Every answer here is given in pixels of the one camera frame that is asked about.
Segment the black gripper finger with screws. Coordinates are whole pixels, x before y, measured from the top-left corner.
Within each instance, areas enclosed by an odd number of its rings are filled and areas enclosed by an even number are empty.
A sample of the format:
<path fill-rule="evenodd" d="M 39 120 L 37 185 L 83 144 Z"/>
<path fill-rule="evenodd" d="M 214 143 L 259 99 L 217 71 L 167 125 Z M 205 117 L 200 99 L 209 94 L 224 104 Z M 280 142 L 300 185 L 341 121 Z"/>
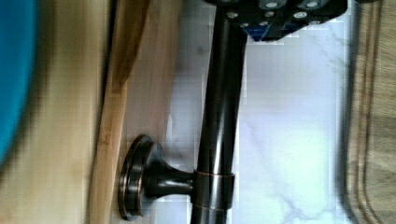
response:
<path fill-rule="evenodd" d="M 277 41 L 347 11 L 347 0 L 204 0 L 220 7 L 232 26 L 253 41 Z"/>

